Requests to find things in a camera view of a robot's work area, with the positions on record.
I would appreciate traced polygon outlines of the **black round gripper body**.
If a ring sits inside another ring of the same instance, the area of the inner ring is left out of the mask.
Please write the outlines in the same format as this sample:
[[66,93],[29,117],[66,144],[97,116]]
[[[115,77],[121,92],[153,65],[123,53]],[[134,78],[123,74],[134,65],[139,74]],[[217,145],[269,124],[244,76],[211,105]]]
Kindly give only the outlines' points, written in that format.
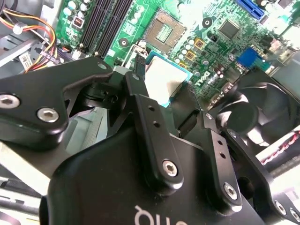
[[183,186],[161,196],[146,183],[137,137],[131,128],[65,160],[42,199],[42,225],[261,225],[243,200],[241,211],[223,216],[208,202],[203,151],[172,138]]

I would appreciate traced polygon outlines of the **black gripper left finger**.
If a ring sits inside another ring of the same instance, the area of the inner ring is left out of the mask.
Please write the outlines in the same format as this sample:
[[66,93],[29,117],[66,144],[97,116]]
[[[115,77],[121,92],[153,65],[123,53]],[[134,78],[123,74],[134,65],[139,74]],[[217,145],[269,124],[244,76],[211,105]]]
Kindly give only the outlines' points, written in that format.
[[97,57],[70,61],[0,81],[0,140],[35,152],[59,146],[69,120],[94,107],[108,110],[107,135],[132,116],[145,150],[146,181],[162,195],[182,187],[178,156],[157,101],[144,82],[146,65],[111,68]]

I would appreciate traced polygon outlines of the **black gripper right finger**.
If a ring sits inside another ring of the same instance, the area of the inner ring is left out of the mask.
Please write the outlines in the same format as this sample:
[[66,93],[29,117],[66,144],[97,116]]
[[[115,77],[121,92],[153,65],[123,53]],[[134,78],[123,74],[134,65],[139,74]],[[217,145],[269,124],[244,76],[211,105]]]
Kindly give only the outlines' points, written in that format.
[[218,130],[215,119],[200,108],[191,82],[180,87],[171,100],[179,137],[204,151],[204,171],[209,200],[223,215],[242,208],[245,189],[252,185],[254,211],[267,224],[287,220],[300,223],[300,212],[283,191],[274,190],[274,179],[241,137],[231,129]]

